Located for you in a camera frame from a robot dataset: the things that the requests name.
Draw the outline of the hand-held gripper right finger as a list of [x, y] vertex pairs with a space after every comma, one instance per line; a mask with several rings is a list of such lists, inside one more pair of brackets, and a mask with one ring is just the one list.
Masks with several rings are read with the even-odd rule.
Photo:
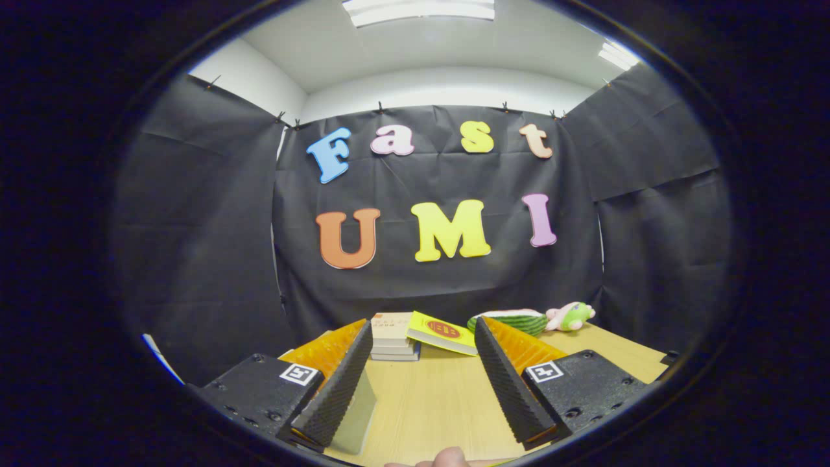
[[596, 351], [567, 355], [492, 317], [477, 319], [474, 338], [502, 413], [527, 450], [586, 431], [646, 388]]

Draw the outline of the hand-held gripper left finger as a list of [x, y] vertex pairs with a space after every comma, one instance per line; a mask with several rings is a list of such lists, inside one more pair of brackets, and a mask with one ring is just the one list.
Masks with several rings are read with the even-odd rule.
[[360, 319], [289, 351], [250, 355], [199, 387], [195, 396], [257, 437], [321, 453], [330, 446], [355, 398], [373, 346]]

